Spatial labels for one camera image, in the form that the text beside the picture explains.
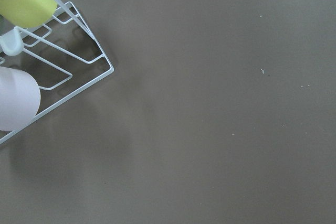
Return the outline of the pink cup on rack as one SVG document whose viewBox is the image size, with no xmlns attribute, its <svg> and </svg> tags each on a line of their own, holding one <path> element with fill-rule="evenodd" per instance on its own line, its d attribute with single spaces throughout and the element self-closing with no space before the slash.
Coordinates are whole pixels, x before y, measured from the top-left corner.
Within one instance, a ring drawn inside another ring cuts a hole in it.
<svg viewBox="0 0 336 224">
<path fill-rule="evenodd" d="M 40 106 L 40 89 L 27 72 L 1 67 L 1 130 L 13 131 L 32 121 Z"/>
</svg>

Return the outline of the yellow cup on rack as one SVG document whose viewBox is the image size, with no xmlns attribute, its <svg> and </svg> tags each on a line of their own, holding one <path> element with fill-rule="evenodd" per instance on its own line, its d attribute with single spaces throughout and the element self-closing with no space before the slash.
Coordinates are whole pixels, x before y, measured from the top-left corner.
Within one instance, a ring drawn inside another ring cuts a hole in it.
<svg viewBox="0 0 336 224">
<path fill-rule="evenodd" d="M 1 16 L 15 26 L 32 28 L 50 19 L 57 6 L 54 0 L 1 0 Z"/>
</svg>

